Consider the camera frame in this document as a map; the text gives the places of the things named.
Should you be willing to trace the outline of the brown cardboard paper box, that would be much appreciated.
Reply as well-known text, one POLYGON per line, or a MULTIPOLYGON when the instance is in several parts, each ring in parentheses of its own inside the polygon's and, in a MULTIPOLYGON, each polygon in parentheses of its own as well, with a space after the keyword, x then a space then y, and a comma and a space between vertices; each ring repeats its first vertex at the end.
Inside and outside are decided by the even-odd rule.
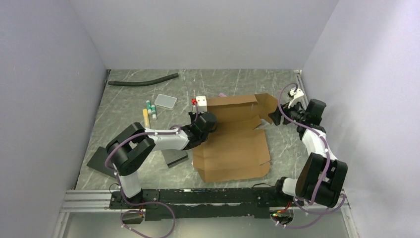
POLYGON ((216 131, 193 149, 193 167, 204 182, 262 178, 270 170, 262 120, 272 124, 270 113, 278 100, 268 93, 206 99, 207 111, 217 118, 216 131))

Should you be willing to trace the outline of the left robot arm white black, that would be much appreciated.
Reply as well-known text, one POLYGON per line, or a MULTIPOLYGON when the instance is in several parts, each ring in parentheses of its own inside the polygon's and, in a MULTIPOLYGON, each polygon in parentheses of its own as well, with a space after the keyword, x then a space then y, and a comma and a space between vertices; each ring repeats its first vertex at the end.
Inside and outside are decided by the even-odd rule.
POLYGON ((105 148, 107 169, 112 170, 122 189, 123 202, 136 208, 142 202, 138 170, 150 153, 163 150, 190 150, 204 143, 217 127, 210 112, 190 113, 191 123, 167 130, 145 128, 141 123, 129 125, 105 148))

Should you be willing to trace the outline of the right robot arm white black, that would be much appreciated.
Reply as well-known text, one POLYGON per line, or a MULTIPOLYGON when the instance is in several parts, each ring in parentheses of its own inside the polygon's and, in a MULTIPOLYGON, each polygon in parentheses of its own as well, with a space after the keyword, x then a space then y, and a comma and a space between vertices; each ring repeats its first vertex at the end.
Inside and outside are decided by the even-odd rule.
POLYGON ((293 197, 329 208, 338 202, 348 166, 333 155, 326 141, 326 131, 320 125, 325 108, 325 102, 311 99, 305 109, 301 103, 291 107, 281 104, 269 114, 275 125, 296 124, 308 153, 297 179, 282 177, 277 181, 273 200, 279 206, 286 205, 293 197))

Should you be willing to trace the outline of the black rectangular box centre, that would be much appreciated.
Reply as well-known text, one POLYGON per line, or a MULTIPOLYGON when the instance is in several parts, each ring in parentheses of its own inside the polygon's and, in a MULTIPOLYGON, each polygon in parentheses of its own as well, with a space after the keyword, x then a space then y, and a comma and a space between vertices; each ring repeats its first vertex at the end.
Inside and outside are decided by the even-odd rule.
POLYGON ((162 155, 169 168, 188 160, 188 154, 184 150, 162 150, 162 155))

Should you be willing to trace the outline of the black flat box left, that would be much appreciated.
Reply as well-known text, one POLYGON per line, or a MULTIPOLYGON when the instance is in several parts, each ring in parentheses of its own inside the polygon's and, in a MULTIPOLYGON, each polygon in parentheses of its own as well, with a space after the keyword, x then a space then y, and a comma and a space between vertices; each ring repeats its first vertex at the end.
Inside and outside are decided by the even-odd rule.
POLYGON ((111 178, 114 178, 114 172, 105 166, 105 161, 107 157, 108 153, 106 149, 103 147, 99 147, 87 163, 87 166, 101 173, 102 175, 107 175, 111 178))

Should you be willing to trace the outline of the green white glue stick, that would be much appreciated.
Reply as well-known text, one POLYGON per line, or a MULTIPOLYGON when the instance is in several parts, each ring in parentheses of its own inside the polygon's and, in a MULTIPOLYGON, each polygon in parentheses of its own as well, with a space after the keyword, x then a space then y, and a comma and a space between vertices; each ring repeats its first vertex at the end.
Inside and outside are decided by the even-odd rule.
POLYGON ((156 111, 156 106, 155 105, 151 105, 151 112, 152 112, 152 119, 156 120, 157 119, 157 111, 156 111))
POLYGON ((149 100, 146 100, 146 106, 147 106, 147 112, 149 115, 152 114, 152 105, 151 102, 149 100))

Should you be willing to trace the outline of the yellow glue stick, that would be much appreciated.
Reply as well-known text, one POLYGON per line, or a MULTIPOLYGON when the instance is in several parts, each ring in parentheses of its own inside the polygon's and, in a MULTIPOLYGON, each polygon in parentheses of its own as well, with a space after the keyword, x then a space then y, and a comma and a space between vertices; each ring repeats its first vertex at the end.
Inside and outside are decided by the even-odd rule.
POLYGON ((150 128, 150 120, 149 120, 149 113, 147 109, 142 110, 143 113, 143 119, 144 119, 144 127, 150 128))

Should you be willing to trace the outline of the black foam tube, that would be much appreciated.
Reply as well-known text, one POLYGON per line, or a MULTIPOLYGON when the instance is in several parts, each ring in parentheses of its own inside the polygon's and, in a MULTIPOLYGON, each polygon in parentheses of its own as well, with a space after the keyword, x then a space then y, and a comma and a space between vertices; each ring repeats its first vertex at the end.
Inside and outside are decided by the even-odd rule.
POLYGON ((163 83, 163 82, 166 82, 166 81, 178 78, 178 77, 179 77, 179 74, 174 73, 174 74, 170 74, 170 75, 153 79, 150 81, 141 81, 141 82, 108 81, 107 83, 108 85, 111 85, 111 86, 144 87, 144 86, 150 86, 150 85, 163 83))

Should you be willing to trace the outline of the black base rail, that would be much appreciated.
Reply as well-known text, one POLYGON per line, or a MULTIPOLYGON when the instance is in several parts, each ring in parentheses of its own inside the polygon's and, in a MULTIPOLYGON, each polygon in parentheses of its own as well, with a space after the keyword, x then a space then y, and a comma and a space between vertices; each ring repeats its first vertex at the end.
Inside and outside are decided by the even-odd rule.
POLYGON ((111 210, 143 208, 146 221, 183 218, 253 217, 268 218, 286 207, 290 195, 274 187, 143 189, 126 203, 120 191, 111 194, 111 210))

